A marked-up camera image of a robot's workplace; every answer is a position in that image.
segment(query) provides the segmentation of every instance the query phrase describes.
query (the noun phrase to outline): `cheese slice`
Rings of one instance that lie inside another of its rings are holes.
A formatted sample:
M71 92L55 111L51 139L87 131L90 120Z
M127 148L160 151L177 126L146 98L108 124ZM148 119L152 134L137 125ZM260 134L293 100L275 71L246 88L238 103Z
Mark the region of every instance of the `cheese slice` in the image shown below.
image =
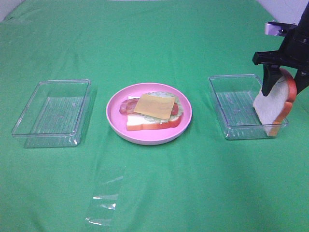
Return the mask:
M137 102L134 112L161 119L169 119L174 102L174 97L158 97L149 94L142 94Z

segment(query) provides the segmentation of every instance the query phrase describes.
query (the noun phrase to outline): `pink plate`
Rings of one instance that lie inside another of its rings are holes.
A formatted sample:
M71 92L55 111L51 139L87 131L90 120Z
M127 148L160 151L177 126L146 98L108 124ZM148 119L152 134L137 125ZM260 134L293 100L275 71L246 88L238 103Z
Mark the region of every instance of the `pink plate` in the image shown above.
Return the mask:
M175 128L160 130L126 130L126 115L119 113L121 102L128 96L140 97L143 93L153 91L170 92L178 96L183 106L183 116L180 124ZM159 83L140 83L128 86L115 93L106 106L106 117L113 130L122 138L142 145L157 145L167 143L179 135L188 127L192 117L192 107L189 100L179 90Z

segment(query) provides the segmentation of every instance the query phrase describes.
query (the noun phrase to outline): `white bread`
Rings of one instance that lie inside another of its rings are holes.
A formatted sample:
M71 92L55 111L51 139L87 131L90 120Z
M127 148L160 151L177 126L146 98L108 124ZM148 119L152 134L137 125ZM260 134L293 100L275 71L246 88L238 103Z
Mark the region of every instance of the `white bread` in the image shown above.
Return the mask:
M291 74L280 68L283 76L276 82L268 96L260 91L256 96L253 107L263 125L280 124L290 113L296 99L297 88ZM276 136L280 127L265 127L268 136Z
M147 121L141 114L129 114L127 115L126 129L128 131L166 129L178 126L181 118L182 116L179 116L168 122L158 123Z

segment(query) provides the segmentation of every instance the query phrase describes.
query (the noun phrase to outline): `green tablecloth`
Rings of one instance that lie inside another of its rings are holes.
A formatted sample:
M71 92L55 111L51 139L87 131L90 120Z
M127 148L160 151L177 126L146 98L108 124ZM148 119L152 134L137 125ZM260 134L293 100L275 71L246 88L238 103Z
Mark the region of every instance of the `green tablecloth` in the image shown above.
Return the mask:
M226 140L209 95L209 76L263 75L254 52L282 42L263 34L271 19L253 0L22 3L0 23L1 232L85 231L100 181L115 176L111 225L90 231L308 231L309 89L289 126L261 140ZM87 135L77 147L25 149L11 129L51 79L91 80ZM176 140L136 145L111 129L108 100L142 82L190 100L191 124Z

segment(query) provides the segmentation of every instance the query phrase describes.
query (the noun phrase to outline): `transparent container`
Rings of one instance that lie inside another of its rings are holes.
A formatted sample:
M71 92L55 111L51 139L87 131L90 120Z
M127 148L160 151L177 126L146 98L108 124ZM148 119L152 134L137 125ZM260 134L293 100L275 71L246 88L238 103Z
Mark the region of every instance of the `transparent container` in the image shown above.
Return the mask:
M267 136L267 128L280 129L288 125L286 118L281 124L261 124L253 108L253 101L262 85L258 76L212 76L209 82L213 105L226 139L273 138Z
M39 82L12 136L25 148L77 146L89 110L89 89L89 80Z

